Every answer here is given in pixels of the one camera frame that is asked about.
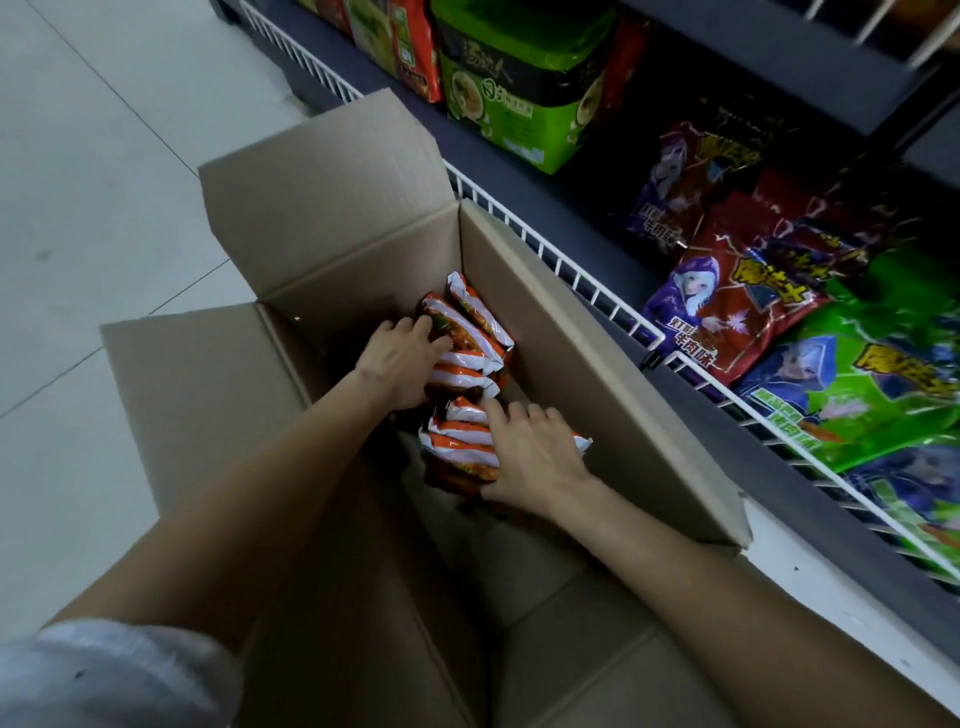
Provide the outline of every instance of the left hand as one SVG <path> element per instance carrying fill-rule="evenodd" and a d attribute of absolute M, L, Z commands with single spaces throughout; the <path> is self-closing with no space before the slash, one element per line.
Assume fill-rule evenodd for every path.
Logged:
<path fill-rule="evenodd" d="M 373 388 L 382 387 L 391 411 L 423 404 L 423 387 L 430 370 L 453 348 L 449 336 L 434 342 L 427 338 L 433 321 L 429 316 L 400 319 L 396 326 L 385 321 L 360 354 L 356 369 Z"/>

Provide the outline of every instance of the cardboard box flap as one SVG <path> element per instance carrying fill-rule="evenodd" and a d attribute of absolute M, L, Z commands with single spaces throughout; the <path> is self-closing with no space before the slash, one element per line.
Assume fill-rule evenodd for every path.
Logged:
<path fill-rule="evenodd" d="M 461 243 L 470 282 L 517 340 L 512 373 L 531 400 L 559 407 L 594 438 L 591 469 L 691 538 L 746 546 L 736 486 L 567 285 L 470 202 L 461 203 Z"/>
<path fill-rule="evenodd" d="M 454 200 L 389 89 L 200 168 L 210 228 L 259 298 Z"/>
<path fill-rule="evenodd" d="M 262 304 L 244 303 L 101 327 L 160 515 L 270 442 L 319 395 L 321 385 L 304 386 L 277 348 L 282 326 Z"/>

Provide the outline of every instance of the cardboard box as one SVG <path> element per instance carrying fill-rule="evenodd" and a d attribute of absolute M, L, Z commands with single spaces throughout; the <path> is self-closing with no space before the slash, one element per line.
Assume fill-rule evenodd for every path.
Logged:
<path fill-rule="evenodd" d="M 518 386 L 594 438 L 597 475 L 694 539 L 749 543 L 733 484 L 563 282 L 456 201 L 436 143 L 390 91 L 200 176 L 258 302 L 103 328 L 161 513 L 269 442 L 340 354 L 462 270 L 517 340 Z M 239 725 L 732 724 L 656 619 L 566 536 L 465 513 L 422 486 L 416 458 L 386 460 L 354 463 L 266 618 Z"/>

